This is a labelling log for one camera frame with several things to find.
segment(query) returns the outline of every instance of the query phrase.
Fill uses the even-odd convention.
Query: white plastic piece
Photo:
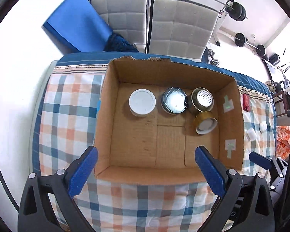
[[[215,118],[207,118],[203,120],[196,128],[198,134],[204,135],[210,133],[217,126],[218,121]]]
[[[231,159],[232,151],[235,151],[236,139],[226,139],[224,149],[228,151],[227,158]]]
[[[268,125],[266,124],[265,121],[262,121],[259,125],[259,128],[260,128],[260,132],[264,133],[267,130]]]
[[[247,135],[250,141],[254,141],[257,139],[256,131],[252,127],[247,130]]]
[[[145,117],[156,106],[155,95],[149,90],[138,89],[129,98],[130,111],[136,117]]]
[[[224,96],[224,103],[223,103],[223,111],[224,113],[227,113],[234,109],[233,101],[232,99],[228,99],[228,96]]]

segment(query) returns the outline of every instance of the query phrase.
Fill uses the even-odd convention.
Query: white floor
[[[41,78],[62,53],[42,29],[63,0],[19,0],[0,24],[0,168],[19,204],[29,171],[29,135]],[[247,46],[240,48],[221,35],[221,46],[210,44],[220,67],[265,82],[263,63]],[[17,231],[17,215],[0,183],[0,215]]]

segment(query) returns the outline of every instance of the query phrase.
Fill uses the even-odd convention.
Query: bed
[[[170,58],[233,76],[240,93],[250,96],[250,112],[243,111],[244,129],[266,121],[265,133],[250,142],[245,135],[240,173],[269,174],[249,161],[255,151],[275,156],[276,114],[268,88],[249,76],[205,63],[157,54],[124,52],[73,53],[51,63],[41,85],[32,123],[32,171],[50,175],[67,168],[92,145],[101,84],[107,64],[114,58]],[[53,196],[51,203],[59,221],[65,223]],[[74,200],[95,231],[197,231],[210,214],[215,196],[206,182],[176,186],[136,186],[96,180],[91,174]]]

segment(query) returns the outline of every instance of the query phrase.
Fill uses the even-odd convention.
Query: metal screw
[[[236,170],[235,169],[229,169],[229,174],[230,175],[236,175]]]
[[[258,173],[258,177],[259,177],[259,178],[264,178],[264,174],[259,172],[259,173]]]
[[[58,175],[63,175],[64,173],[65,173],[65,170],[62,168],[57,170]]]
[[[30,173],[29,178],[30,178],[30,179],[33,179],[35,176],[36,176],[35,173]]]

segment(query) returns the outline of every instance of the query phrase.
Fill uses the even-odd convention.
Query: orange patterned fabric
[[[287,159],[290,154],[290,126],[277,126],[276,157]]]

